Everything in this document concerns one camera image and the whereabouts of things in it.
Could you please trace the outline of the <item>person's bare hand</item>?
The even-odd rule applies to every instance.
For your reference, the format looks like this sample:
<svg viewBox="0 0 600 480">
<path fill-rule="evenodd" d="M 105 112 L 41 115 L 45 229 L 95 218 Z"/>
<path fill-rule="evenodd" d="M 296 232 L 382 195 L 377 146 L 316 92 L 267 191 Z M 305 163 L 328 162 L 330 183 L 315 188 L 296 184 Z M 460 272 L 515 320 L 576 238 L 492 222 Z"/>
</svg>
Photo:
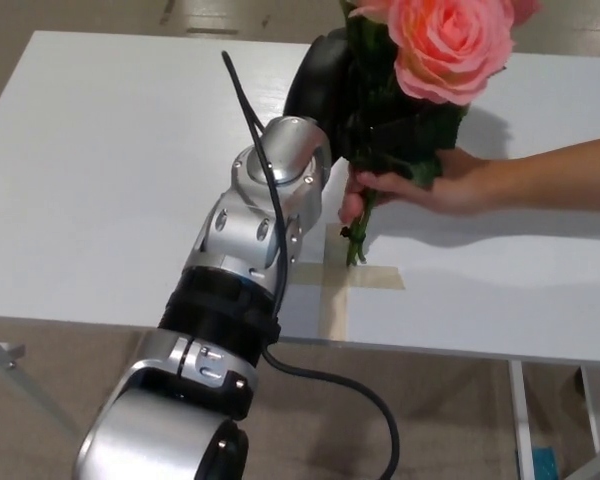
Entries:
<svg viewBox="0 0 600 480">
<path fill-rule="evenodd" d="M 418 187 L 396 173 L 376 174 L 349 169 L 338 215 L 344 225 L 364 210 L 363 192 L 378 194 L 379 205 L 402 201 L 443 215 L 471 215 L 486 209 L 485 187 L 480 184 L 490 162 L 461 149 L 437 152 L 442 175 L 429 187 Z"/>
</svg>

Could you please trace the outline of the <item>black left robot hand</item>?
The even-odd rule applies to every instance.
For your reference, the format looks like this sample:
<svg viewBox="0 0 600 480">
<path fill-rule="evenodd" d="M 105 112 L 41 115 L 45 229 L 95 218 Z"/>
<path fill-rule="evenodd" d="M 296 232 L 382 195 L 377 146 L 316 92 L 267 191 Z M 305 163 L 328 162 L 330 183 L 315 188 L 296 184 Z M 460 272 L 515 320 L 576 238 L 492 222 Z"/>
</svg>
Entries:
<svg viewBox="0 0 600 480">
<path fill-rule="evenodd" d="M 426 106 L 408 98 L 391 71 L 365 67 L 344 28 L 317 37 L 296 71 L 286 116 L 314 121 L 327 135 L 332 159 L 416 162 L 429 149 L 417 127 Z"/>
</svg>

